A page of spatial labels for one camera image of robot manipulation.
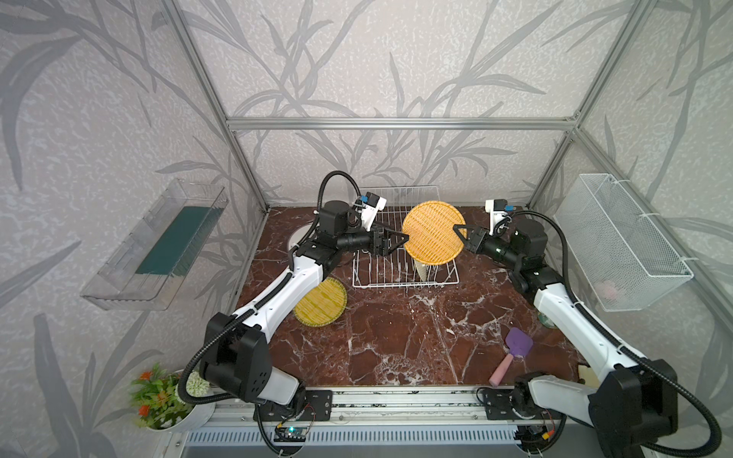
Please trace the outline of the beige patterned plate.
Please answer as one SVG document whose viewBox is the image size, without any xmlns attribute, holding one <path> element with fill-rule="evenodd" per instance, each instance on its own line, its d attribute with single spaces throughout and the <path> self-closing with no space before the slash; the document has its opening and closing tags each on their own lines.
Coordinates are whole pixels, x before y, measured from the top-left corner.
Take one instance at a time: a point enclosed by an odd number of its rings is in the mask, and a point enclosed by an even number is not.
<svg viewBox="0 0 733 458">
<path fill-rule="evenodd" d="M 418 260 L 414 260 L 413 265 L 419 280 L 421 282 L 427 282 L 427 280 L 429 280 L 429 265 L 421 263 L 421 261 Z"/>
<path fill-rule="evenodd" d="M 446 202 L 422 202 L 408 212 L 402 223 L 402 232 L 410 237 L 404 248 L 412 259 L 426 265 L 449 263 L 463 250 L 454 225 L 465 223 L 463 215 Z"/>
<path fill-rule="evenodd" d="M 296 319 L 304 326 L 323 327 L 338 320 L 347 308 L 347 290 L 342 282 L 328 278 L 309 291 L 295 306 Z"/>
</svg>

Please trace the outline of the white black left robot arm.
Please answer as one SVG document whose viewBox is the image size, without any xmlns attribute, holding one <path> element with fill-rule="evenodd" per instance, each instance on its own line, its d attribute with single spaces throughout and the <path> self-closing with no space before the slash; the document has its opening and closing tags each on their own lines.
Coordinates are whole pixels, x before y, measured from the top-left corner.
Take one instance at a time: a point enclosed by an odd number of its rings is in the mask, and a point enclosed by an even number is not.
<svg viewBox="0 0 733 458">
<path fill-rule="evenodd" d="M 230 315 L 216 314 L 207 324 L 204 343 L 183 368 L 179 398 L 192 406 L 239 399 L 255 406 L 273 406 L 287 419 L 307 407 L 307 390 L 297 377 L 273 366 L 269 343 L 284 319 L 309 292 L 322 284 L 343 255 L 366 251 L 387 257 L 408 241 L 404 233 L 377 223 L 387 201 L 358 191 L 354 202 L 326 202 L 322 180 L 314 219 L 287 253 L 288 265 L 262 293 Z"/>
</svg>

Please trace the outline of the white wire dish rack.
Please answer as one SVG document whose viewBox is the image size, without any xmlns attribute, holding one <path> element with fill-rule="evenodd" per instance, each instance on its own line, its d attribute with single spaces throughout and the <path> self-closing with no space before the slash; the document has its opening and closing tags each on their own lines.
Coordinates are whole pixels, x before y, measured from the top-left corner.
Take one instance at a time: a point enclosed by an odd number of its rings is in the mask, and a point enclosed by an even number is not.
<svg viewBox="0 0 733 458">
<path fill-rule="evenodd" d="M 367 187 L 387 200 L 384 210 L 377 214 L 376 223 L 402 231 L 402 222 L 408 212 L 422 202 L 440 200 L 439 190 L 434 185 Z M 459 284 L 459 273 L 455 261 L 443 265 L 429 265 L 429 280 L 421 282 L 416 275 L 410 257 L 404 247 L 389 257 L 377 257 L 368 252 L 359 252 L 352 262 L 352 286 L 355 288 L 397 288 L 437 287 Z"/>
</svg>

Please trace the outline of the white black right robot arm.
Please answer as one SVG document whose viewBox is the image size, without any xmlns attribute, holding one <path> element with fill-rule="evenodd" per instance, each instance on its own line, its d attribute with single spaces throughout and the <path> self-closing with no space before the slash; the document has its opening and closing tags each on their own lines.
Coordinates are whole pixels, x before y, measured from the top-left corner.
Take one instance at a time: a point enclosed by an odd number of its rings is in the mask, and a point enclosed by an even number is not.
<svg viewBox="0 0 733 458">
<path fill-rule="evenodd" d="M 466 250 L 489 257 L 507 270 L 515 290 L 553 322 L 599 379 L 599 387 L 592 389 L 555 376 L 527 376 L 519 384 L 527 403 L 592 427 L 607 457 L 641 457 L 645 450 L 672 457 L 706 457 L 719 450 L 723 433 L 717 419 L 679 384 L 672 366 L 637 353 L 605 326 L 574 294 L 568 264 L 559 270 L 547 265 L 545 228 L 557 228 L 557 223 L 529 210 L 514 216 L 517 223 L 509 240 L 476 225 L 456 224 L 452 230 Z M 670 448 L 658 442 L 678 430 L 679 398 L 706 420 L 709 437 L 702 446 Z"/>
</svg>

